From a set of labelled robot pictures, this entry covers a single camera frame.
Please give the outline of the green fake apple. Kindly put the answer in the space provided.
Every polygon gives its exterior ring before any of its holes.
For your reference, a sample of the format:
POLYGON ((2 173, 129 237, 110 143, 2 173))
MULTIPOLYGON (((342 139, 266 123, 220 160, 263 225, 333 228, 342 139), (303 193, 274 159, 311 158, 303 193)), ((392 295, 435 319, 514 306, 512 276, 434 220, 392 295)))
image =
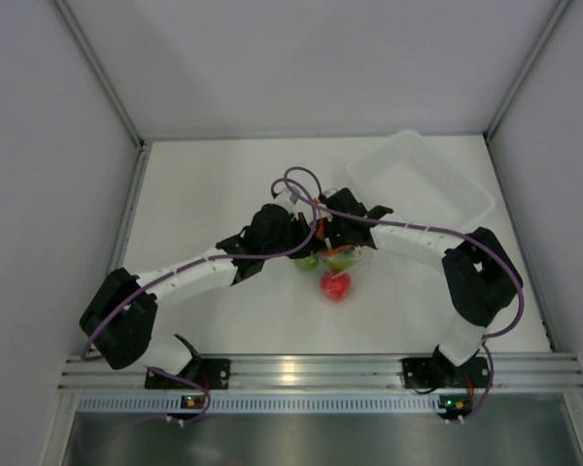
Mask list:
POLYGON ((345 271, 353 267, 358 259, 353 250, 344 250, 331 255, 324 255, 322 261, 331 271, 345 271))

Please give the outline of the green fake lime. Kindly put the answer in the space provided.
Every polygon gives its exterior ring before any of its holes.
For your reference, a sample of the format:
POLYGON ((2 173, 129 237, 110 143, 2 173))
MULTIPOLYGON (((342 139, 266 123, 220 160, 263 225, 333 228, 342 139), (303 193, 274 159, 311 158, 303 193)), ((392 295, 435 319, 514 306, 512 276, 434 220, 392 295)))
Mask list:
POLYGON ((310 255, 297 258, 293 261, 293 263, 299 271, 310 272, 318 267, 320 260, 315 255, 310 255))

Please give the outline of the clear zip top bag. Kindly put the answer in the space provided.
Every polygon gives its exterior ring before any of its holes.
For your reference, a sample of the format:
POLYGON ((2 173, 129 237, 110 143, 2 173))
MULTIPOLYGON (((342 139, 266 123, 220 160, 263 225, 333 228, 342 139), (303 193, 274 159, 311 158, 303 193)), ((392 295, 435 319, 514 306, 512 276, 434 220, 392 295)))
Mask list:
POLYGON ((348 235, 345 218, 318 211, 314 251, 293 258, 296 269, 330 303, 341 304, 353 294, 356 277, 368 258, 348 235))

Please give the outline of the red fake tomato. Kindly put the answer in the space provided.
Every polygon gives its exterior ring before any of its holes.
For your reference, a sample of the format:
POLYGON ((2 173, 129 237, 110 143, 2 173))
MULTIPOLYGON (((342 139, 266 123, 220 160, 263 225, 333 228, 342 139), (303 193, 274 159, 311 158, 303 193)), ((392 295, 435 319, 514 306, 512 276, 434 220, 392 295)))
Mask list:
POLYGON ((347 298, 351 286, 351 276, 341 271, 325 272, 320 279, 320 290, 323 296, 335 303, 347 298))

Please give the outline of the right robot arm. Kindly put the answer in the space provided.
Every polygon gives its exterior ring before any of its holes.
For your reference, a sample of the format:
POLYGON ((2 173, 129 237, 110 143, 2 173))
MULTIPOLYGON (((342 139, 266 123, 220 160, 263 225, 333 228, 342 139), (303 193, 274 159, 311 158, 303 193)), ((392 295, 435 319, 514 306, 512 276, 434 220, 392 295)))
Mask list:
POLYGON ((378 205, 366 208, 348 188, 322 194, 323 238, 337 246, 363 246, 416 260, 440 273, 455 310, 449 328, 429 357, 402 362, 404 385, 420 393, 447 387, 481 387, 492 378, 487 341, 511 332, 522 319, 524 284, 495 233, 470 233, 409 223, 378 205))

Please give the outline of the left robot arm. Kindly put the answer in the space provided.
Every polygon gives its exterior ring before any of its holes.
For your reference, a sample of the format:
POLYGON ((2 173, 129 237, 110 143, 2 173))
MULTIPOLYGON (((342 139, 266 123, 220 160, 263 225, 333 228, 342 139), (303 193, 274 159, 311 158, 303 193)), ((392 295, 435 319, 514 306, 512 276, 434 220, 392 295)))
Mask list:
POLYGON ((90 350, 112 369, 141 365, 164 371, 178 387, 199 379, 193 345, 181 335, 162 333, 155 325, 164 311, 214 289, 233 286, 259 273, 266 261, 311 254, 317 220, 295 208, 264 205, 237 234, 196 257, 145 273, 112 271, 80 319, 90 350))

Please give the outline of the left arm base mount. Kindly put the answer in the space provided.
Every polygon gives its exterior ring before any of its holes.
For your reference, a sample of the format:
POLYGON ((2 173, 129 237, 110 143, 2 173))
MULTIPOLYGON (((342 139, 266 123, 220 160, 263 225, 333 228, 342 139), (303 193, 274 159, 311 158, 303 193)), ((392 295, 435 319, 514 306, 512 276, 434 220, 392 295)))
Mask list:
MULTIPOLYGON (((193 359, 178 378, 190 380, 207 390, 227 390, 230 378, 231 361, 227 358, 205 357, 193 359)), ((163 377, 149 371, 145 377, 145 389, 170 390, 189 389, 191 385, 163 377)))

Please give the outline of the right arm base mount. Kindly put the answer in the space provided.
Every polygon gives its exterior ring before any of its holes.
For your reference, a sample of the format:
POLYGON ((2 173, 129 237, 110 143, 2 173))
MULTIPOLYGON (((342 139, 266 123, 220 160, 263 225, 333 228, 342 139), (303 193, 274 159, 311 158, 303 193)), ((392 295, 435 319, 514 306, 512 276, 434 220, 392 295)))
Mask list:
POLYGON ((473 357, 456 367, 433 357, 408 357, 401 360, 403 384, 407 389, 426 392, 437 389, 483 388, 491 375, 484 357, 473 357))

